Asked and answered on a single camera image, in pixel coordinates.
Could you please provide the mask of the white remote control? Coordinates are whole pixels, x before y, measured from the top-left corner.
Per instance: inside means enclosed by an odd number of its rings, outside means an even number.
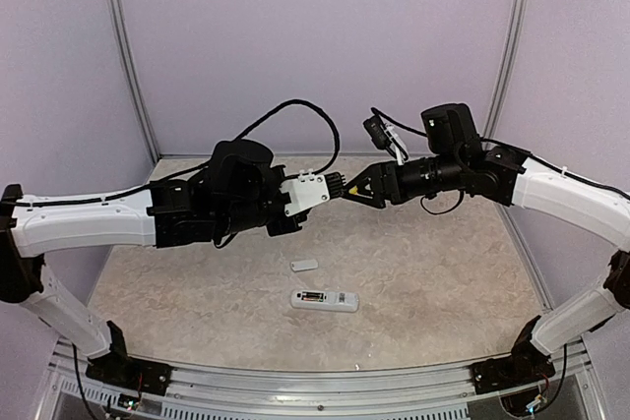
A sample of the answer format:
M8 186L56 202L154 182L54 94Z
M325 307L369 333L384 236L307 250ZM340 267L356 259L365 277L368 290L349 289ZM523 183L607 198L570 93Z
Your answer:
M304 291L324 292L325 300L322 303L304 302L301 300L301 293ZM291 293L290 305L292 308L302 310L355 313L359 307L359 298L358 295L353 292L301 289Z

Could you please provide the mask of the gold black battery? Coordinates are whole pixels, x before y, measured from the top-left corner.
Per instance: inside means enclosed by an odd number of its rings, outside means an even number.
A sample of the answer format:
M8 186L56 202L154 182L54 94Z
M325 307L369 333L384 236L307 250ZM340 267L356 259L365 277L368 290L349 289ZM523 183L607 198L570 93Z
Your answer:
M301 300L302 300L302 301L304 301L304 302L322 303L322 302L324 302L324 300L325 300L325 298L324 298L323 296L320 296L320 297L311 297L311 296L308 296L307 294L304 294L304 295L305 295L305 296L304 296L304 297L302 297L302 299L301 299Z

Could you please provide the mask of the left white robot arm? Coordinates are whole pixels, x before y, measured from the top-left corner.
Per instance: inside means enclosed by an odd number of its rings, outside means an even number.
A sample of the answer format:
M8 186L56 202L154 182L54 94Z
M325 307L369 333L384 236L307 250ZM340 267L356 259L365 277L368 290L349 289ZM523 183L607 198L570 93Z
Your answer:
M312 171L287 176L272 152L249 140L219 143L190 171L113 194L39 197L18 184L1 198L1 299L20 304L69 338L119 386L138 375L115 347L114 329L78 301L45 265L45 254L108 245L172 248L228 243L250 228L272 235L300 228L326 200Z

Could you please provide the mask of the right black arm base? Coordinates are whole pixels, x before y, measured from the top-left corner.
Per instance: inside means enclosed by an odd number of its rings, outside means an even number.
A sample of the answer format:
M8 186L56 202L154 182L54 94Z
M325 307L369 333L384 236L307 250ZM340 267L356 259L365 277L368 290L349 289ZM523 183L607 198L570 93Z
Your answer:
M532 344L532 333L540 316L525 324L508 355L472 363L470 374L476 394L523 386L553 377L555 368L549 354Z

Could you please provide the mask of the white battery cover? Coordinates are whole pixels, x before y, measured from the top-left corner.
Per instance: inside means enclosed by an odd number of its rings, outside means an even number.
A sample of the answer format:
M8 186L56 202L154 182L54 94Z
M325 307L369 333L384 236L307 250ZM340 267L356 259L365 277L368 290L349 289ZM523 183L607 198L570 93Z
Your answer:
M319 264L318 264L318 261L315 259L300 260L300 261L291 262L290 268L294 272L302 272L302 271L316 270L317 268L319 268Z

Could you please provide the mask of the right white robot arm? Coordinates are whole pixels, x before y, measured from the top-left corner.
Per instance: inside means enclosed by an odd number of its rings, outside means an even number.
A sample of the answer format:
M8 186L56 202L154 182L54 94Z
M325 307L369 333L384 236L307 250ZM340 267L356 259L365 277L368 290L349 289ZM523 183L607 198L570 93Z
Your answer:
M608 273L592 287L523 328L503 364L504 377L522 385L540 370L541 357L628 309L629 195L528 150L503 143L485 149L464 103L434 106L420 117L432 155L403 164L391 160L369 165L346 184L346 199L382 209L457 191L553 216L599 236L616 250Z

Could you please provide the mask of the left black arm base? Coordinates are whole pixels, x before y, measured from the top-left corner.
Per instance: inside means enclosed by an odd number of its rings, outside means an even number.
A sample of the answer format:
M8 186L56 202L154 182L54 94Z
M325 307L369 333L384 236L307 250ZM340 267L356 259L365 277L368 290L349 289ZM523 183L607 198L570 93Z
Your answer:
M173 367L130 356L122 329L113 321L107 321L106 325L111 338L108 351L88 360L86 376L91 380L138 393L165 396Z

